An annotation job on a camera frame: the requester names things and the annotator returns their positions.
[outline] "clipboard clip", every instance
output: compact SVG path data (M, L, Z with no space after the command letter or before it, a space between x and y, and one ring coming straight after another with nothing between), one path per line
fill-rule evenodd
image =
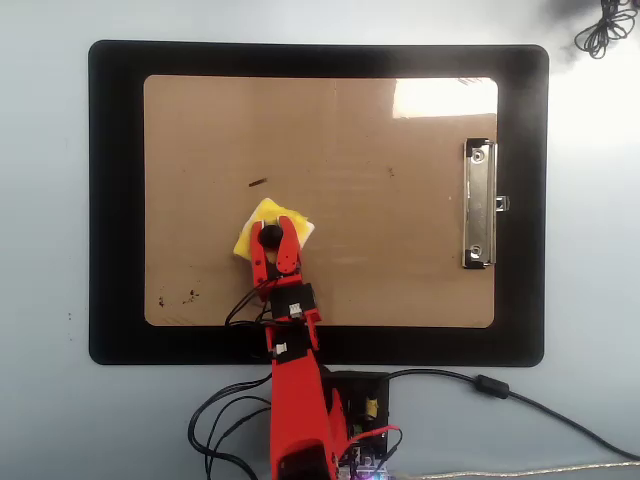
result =
M464 157L462 266L483 269L496 261L496 212L509 210L509 197L496 194L498 145L495 142L468 138Z

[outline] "white cable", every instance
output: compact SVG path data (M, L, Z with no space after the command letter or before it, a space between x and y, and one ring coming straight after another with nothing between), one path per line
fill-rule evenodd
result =
M542 468L539 470L526 470L523 472L452 472L437 473L432 475L410 476L404 474L394 474L394 480L442 480L456 479L465 477L484 477L484 478L519 478L533 477L536 475L549 475L552 473L569 473L583 470L602 470L605 468L628 468L640 467L640 462L618 462L618 463L590 463L587 465L571 465L568 467Z

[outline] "yellow sponge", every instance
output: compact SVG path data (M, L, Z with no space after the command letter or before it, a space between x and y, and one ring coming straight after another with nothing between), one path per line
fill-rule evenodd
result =
M233 247L233 253L247 260L251 260L251 249L249 246L249 237L251 235L251 227L255 222L264 220L265 223L276 223L277 219L281 215L286 215L291 219L293 225L296 227L296 233L298 234L298 242L300 242L300 248L302 248L313 232L315 226L313 223L307 221L307 217L299 214L294 210L288 210L281 207L270 198L265 198L253 211L247 223L244 224L240 237L236 242L236 246Z

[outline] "black cable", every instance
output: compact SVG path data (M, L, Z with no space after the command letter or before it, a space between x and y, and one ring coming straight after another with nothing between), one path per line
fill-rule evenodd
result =
M600 0L602 17L598 22L578 33L573 42L591 58L600 59L607 53L607 47L612 40L627 38L636 24L639 0L633 0L632 8L620 7L629 5L629 0Z
M228 327L292 327L295 325L301 325L304 322L297 321L279 321L273 320L272 318L263 318L255 320L236 320L234 322L229 323Z
M218 439L218 442L216 443L215 447L213 447L213 451L216 452L216 455L220 455L220 453L218 453L218 448L220 447L220 444L222 443L222 441L227 438L229 435L231 435L233 432L235 432L238 428L240 428L242 425L244 425L244 423L248 422L249 420L251 420L253 417L260 415L261 413L264 412L268 412L271 410L271 407L264 407L264 408L260 408L258 410L256 410L255 412L252 412L248 415L245 415L244 417L242 417L240 420L238 420L236 423L234 423L233 425L231 425L231 427L229 427L227 430L225 430L225 432L220 436L220 438ZM211 460L209 461L209 465L207 466L205 463L205 471L207 472L207 480L211 480L211 465L213 464L213 458L214 457L210 457Z
M215 421L213 422L213 426L211 427L211 431L209 432L209 437L207 438L207 443L206 443L206 447L207 448L209 448L210 445L211 445L211 439L213 438L213 434L214 434L214 432L216 430L216 427L218 426L218 422L220 421L220 417L222 417L222 414L224 413L224 411L227 408L229 408L231 405L233 405L234 403L239 402L241 400L256 400L256 401L265 403L267 405L271 405L270 401L265 400L262 397L256 397L256 396L253 396L253 395L243 395L242 397L234 398L233 400L228 402L224 407L222 407L220 409L220 411L218 412L218 416L216 417ZM213 451L214 452L218 451L218 445L216 445L216 448L214 448ZM214 459L214 457L212 457L210 455L205 454L205 456L204 456L204 470L205 470L205 473L207 474L207 480L211 479L211 465L213 464L213 459Z
M628 458L629 460L640 461L640 455L636 455L634 453L627 452L626 450L622 450L621 448L618 448L615 445L610 444L604 438L602 438L599 435L596 435L594 432L592 432L588 428L580 425L578 422L575 422L575 421L571 420L570 418L565 417L564 415L562 415L561 413L556 412L555 410L551 410L549 407L547 407L545 405L542 405L541 403L538 403L535 400L527 398L524 395L520 395L519 393L516 393L516 392L510 392L509 396L511 398L515 398L516 400L519 400L519 401L521 401L523 403L526 403L527 405L530 405L530 406L532 406L534 408L537 408L541 412L546 413L547 415L550 415L550 416L552 416L553 418L555 418L557 420L560 420L561 422L565 423L566 425L569 425L570 427L572 427L574 430L577 430L578 432L582 433L583 435L586 435L587 437L589 437L594 442L599 443L600 445L602 445L607 450L610 450L610 451L612 451L614 453L617 453L621 457Z
M209 397L202 405L200 405L200 407L198 407L198 409L193 413L191 420L189 421L189 426L187 427L187 438L191 446L197 452L203 455L208 455L213 458L219 458L220 460L225 460L227 462L231 462L237 465L249 476L251 480L258 480L258 477L256 476L255 472L240 457L236 455L231 455L229 453L219 453L214 450L211 450L209 447L205 445L202 445L196 438L195 430L196 430L196 425L198 423L198 419L200 418L200 415L202 415L202 413L211 405L213 405L215 402L217 402L218 400L221 400L222 398L228 397L229 395L233 395L235 393L239 393L244 390L249 390L249 389L258 387L268 382L270 379L271 379L271 374L259 380L253 380L250 382L240 382L233 385L229 385L227 387L222 388L218 392L214 393L211 397Z
M264 314L267 313L267 304L269 303L269 299L266 298L264 305L262 305L262 311L258 314L258 316L256 317L256 323L260 323L264 317Z
M264 282L260 283L259 285L253 287L251 290L249 290L241 299L238 303L236 303L235 307L233 307L231 309L231 311L229 312L229 315L227 315L227 318L224 321L225 326L228 326L229 323L231 323L231 320L233 319L233 317L235 317L238 312L240 312L240 310L242 310L244 307L247 306L247 304L253 300L255 297L257 297L260 294L260 290L262 290L264 287L266 287L268 284L275 282L277 279L271 279L271 280L265 280Z
M509 388L509 384L505 382L501 382L500 380L496 380L491 377L487 377L484 375L477 375L475 378L469 377L467 375L463 375L457 372L451 372L449 370L441 370L435 368L415 368L408 370L399 370L397 372L390 373L380 378L381 382L391 380L392 378L402 377L405 375L438 375L444 377L455 378L457 380L462 380L467 383L471 383L474 388L482 393L486 393L487 395L491 395L496 398L514 398L519 400L531 407L534 407L541 412L555 418L556 420L561 421L565 425L570 426L574 430L582 433L587 436L594 442L603 446L607 450L614 452L622 457L625 457L629 460L640 461L640 455L636 455L631 452L627 452L626 450L622 450L611 443L607 442L605 439L596 435L594 432L589 430L588 428L580 425L579 423L571 420L570 418L565 417L564 415L550 409L549 407L542 405L541 403L536 402L535 400L531 400L530 398L525 397L524 395L520 395L519 393L513 392Z
M384 377L380 377L380 382L387 382L392 378L404 377L405 375L439 375L441 377L451 377L458 380L464 380L469 383L475 382L472 377L463 375L462 373L440 370L437 368L409 368L407 370L398 370L397 372L389 373Z

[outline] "white table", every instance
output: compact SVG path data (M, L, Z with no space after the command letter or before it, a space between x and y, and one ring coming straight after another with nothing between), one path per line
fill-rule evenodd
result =
M101 367L89 358L87 51L103 38L547 48L546 355L532 369L483 373L640 452L640 31L593 61L563 47L598 13L553 21L545 11L558 0L310 3L0 4L3 479L204 478L186 439L192 411L218 388L267 371ZM538 412L467 392L447 379L395 381L391 420L405 440L391 467L520 470L619 460ZM267 432L264 417L226 444L265 478ZM242 478L230 466L216 468L217 478Z

